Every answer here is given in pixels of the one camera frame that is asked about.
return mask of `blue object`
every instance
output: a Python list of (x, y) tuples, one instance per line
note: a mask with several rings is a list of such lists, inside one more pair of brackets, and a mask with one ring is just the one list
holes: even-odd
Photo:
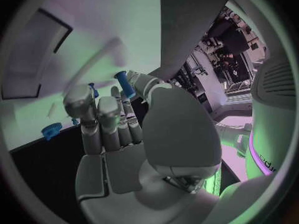
[(75, 118), (72, 118), (72, 122), (73, 122), (73, 125), (77, 125), (79, 123), (79, 121), (76, 120)]
[(99, 92), (94, 88), (95, 83), (89, 83), (88, 85), (93, 89), (95, 98), (99, 97)]
[(130, 99), (135, 96), (135, 90), (133, 87), (129, 84), (126, 76), (125, 71), (120, 71), (117, 73), (114, 78), (118, 79), (119, 83), (121, 84), (121, 87), (123, 88), (123, 91), (125, 95)]
[(46, 138), (46, 140), (49, 141), (54, 136), (58, 135), (60, 133), (61, 129), (62, 129), (61, 123), (53, 123), (53, 124), (50, 124), (49, 126), (43, 128), (41, 130), (41, 132), (44, 135), (44, 137)]

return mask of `purple light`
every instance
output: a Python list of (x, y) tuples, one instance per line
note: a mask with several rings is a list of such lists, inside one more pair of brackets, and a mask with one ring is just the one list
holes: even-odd
[(254, 150), (254, 146), (253, 146), (253, 132), (252, 131), (251, 131), (250, 136), (249, 136), (249, 150), (250, 150), (250, 153), (251, 153), (251, 156), (252, 156), (253, 160), (255, 161), (256, 165), (260, 168), (260, 170), (265, 175), (270, 175), (272, 172), (265, 166), (265, 164), (260, 159), (259, 155)]

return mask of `light strip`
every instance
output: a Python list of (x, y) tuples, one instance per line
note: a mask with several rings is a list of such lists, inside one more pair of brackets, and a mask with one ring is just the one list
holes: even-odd
[(252, 156), (253, 160), (255, 161), (256, 165), (260, 168), (260, 170), (265, 175), (270, 175), (272, 172), (265, 166), (265, 164), (262, 162), (262, 160), (260, 159), (257, 152), (254, 150), (253, 132), (252, 131), (251, 131), (250, 136), (249, 136), (249, 150), (250, 150), (250, 153), (251, 153), (251, 156)]

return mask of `vent grille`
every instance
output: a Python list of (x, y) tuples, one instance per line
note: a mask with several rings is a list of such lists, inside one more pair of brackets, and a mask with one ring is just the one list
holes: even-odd
[(266, 71), (263, 89), (264, 92), (271, 95), (294, 97), (296, 92), (290, 65), (288, 63), (279, 64)]

